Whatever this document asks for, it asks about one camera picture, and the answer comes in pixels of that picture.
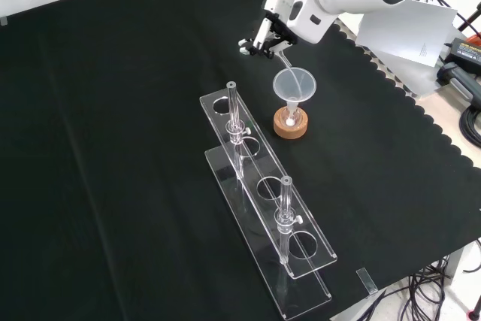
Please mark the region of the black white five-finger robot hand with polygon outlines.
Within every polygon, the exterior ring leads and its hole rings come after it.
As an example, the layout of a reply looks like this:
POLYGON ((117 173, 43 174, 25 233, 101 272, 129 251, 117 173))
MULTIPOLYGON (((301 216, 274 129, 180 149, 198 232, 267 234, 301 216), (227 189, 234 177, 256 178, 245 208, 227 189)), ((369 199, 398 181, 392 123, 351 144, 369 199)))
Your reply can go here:
POLYGON ((238 42, 241 54, 272 59, 297 44, 298 36, 287 26, 294 0, 265 0, 263 18, 254 36, 238 42))

